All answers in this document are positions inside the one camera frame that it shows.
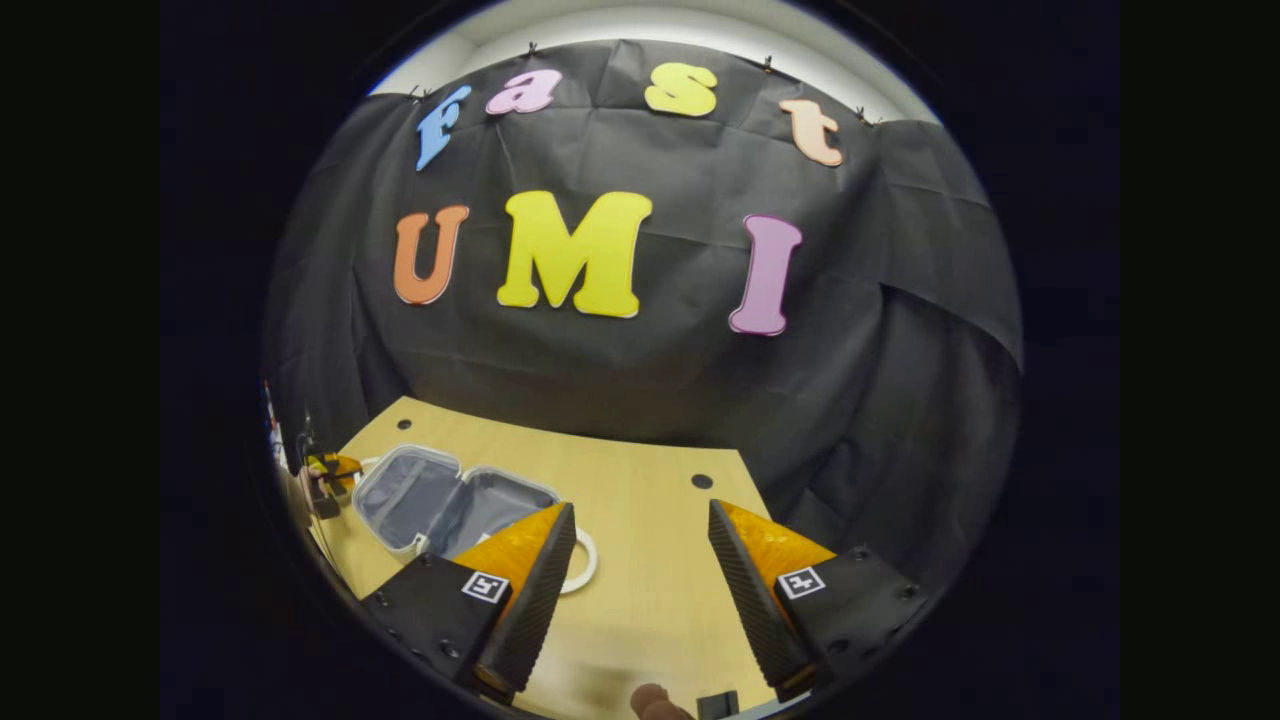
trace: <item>letter m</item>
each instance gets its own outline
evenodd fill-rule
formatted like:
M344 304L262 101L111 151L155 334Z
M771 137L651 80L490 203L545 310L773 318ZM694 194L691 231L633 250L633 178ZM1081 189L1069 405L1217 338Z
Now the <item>letter m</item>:
M498 302L513 307L538 304L534 269L552 307L564 302L582 268L586 279L573 306L593 315L631 318L640 301L631 293L631 265L640 222L653 202L634 192L607 192L595 200L572 236L564 227L556 197L547 191L513 195L507 213L513 218L507 283Z

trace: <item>black cloth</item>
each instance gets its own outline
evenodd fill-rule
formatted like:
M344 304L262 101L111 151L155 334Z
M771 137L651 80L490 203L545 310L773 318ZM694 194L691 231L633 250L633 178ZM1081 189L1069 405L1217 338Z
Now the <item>black cloth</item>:
M648 108L649 73L668 61L717 76L708 117ZM504 82L541 68L564 76L549 106L485 113ZM417 172L417 123L462 85L472 94L449 145ZM838 122L827 140L841 165L796 147L778 108L792 97ZM504 205L531 190L556 196L571 231L605 192L653 201L635 250L637 316L584 315L545 297L532 309L498 304L512 231ZM435 302L407 305L392 283L396 224L431 215L417 255L426 277L434 217L449 205L470 208L452 281ZM776 337L727 323L746 281L749 214L804 233ZM408 395L547 430L733 447L776 520L837 551L867 542L927 588L948 583L977 541L1019 414L1012 269L947 132L867 126L795 78L667 42L559 46L421 102L364 100L297 201L265 346L289 433L310 411L325 445L339 447Z

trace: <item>foam letter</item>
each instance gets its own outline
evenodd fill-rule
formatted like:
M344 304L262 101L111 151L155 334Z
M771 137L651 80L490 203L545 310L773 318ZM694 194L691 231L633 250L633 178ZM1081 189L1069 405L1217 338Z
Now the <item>foam letter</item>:
M653 85L644 90L644 100L654 110L701 117L716 109L716 76L707 68L684 63L663 63L649 76Z
M782 291L791 251L803 240L800 228L772 215L748 215L742 224L751 234L751 266L742 304L730 314L728 327L739 333L780 334L787 328Z
M421 123L417 123L417 132L422 136L422 151L417 156L417 169L425 168L431 158L435 158L449 143L449 136L444 131L458 122L458 113L461 113L458 102L467 95L471 95L471 86L463 85L454 90L453 95L445 97L444 102L428 113Z
M796 147L810 160L835 168L844 161L840 150L827 146L824 131L836 132L836 120L822 114L822 108L813 100L783 100L778 106L791 113L791 137Z
M547 301L559 307L585 266L586 279L573 296L573 306L591 315L635 316L640 300L631 295L631 264L640 222L652 211L653 202L643 195L605 192L570 236L550 192L535 190L511 196L507 201L507 213L515 220L511 255L498 302L513 307L536 305L538 288L532 284L536 269Z
M490 115L504 115L512 110L517 113L541 110L552 104L552 90L559 83L561 77L563 76L556 70L534 70L516 76L503 86L507 90L489 99L484 109Z
M426 305L434 302L449 287L449 275L453 274L453 246L458 241L458 225L471 214L463 205L449 205L435 214L435 224L440 228L439 238L435 241L435 266L431 274L422 279L417 277L413 266L417 263L417 240L426 227L426 213L404 215L396 224L396 295L410 305Z

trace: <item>table surface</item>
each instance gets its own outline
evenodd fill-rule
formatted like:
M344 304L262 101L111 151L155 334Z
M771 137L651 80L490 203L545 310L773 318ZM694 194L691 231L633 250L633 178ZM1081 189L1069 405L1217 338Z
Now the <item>table surface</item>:
M402 420L411 424L406 429ZM690 712L696 698L737 691L746 710L774 697L746 643L728 585L707 541L708 502L726 500L768 518L736 450L614 442L498 423L402 397L342 454L381 456L401 443L453 455L462 468L494 465L556 488L573 503L599 551L595 577L563 594L515 705L552 717L635 717L628 700L659 683ZM691 478L712 478L710 489ZM357 597L398 571L348 502L321 520L323 547ZM315 525L312 525L315 536ZM585 566L573 550L568 574Z

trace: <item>white handle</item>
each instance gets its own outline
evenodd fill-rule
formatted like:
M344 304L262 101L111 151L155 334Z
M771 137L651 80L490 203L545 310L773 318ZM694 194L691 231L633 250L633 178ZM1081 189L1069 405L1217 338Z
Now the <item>white handle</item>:
M576 578L564 580L564 584L561 585L561 594L573 592L590 582L591 577L595 575L595 566L600 562L595 551L595 541L582 528L577 528L577 542L586 550L586 570L582 570Z

